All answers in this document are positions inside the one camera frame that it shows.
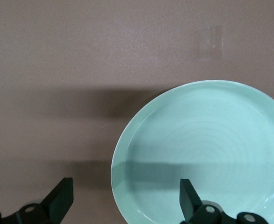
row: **bowl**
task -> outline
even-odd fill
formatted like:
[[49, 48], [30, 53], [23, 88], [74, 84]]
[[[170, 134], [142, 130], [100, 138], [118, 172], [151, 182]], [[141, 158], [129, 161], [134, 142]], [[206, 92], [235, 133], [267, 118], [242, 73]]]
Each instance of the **bowl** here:
[[171, 89], [128, 123], [111, 183], [129, 224], [179, 224], [180, 179], [236, 218], [274, 224], [274, 100], [245, 84], [206, 80]]

